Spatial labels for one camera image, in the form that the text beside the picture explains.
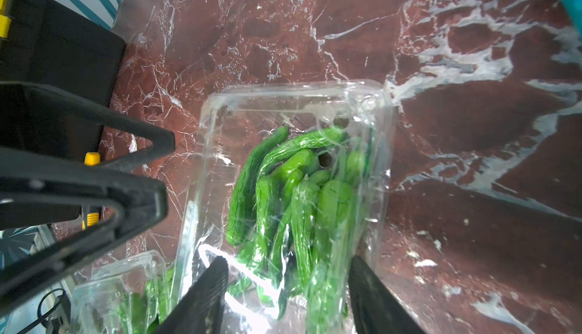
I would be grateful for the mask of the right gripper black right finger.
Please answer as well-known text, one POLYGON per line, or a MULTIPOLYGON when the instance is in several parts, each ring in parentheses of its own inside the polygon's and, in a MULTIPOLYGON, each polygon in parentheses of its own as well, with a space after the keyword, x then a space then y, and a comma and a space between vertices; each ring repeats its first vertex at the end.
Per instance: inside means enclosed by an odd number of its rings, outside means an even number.
POLYGON ((348 278, 357 333, 423 333, 389 289, 359 256, 351 259, 348 278))

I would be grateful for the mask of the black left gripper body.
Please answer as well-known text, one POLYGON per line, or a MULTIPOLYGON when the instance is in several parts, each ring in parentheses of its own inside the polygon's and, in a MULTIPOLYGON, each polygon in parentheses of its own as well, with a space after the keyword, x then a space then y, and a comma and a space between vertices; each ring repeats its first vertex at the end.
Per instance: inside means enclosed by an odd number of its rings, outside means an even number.
POLYGON ((2 315, 162 222, 168 216, 165 184, 132 172, 175 150, 174 134, 167 129, 117 114, 60 88, 31 82, 19 85, 43 102, 59 103, 65 114, 75 114, 95 124, 142 137, 151 145, 95 167, 33 152, 1 149, 3 203, 89 205, 115 210, 115 215, 105 222, 2 270, 2 315))

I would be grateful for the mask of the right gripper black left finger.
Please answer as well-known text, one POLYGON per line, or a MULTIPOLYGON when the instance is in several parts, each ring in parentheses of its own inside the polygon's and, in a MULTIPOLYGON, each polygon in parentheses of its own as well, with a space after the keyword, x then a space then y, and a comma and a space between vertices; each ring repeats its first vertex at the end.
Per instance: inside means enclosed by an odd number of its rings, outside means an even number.
POLYGON ((154 333, 221 332, 227 284, 227 261, 217 257, 154 333))

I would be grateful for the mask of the clear plastic clamshell pepper container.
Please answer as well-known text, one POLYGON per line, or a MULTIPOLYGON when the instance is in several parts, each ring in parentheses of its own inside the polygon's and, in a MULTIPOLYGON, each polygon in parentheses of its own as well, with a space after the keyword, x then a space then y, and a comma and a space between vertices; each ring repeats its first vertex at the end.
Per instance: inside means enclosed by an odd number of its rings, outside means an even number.
POLYGON ((239 85, 202 107, 172 300, 228 264, 219 333, 354 333, 351 259, 377 260, 395 111, 370 80, 239 85))

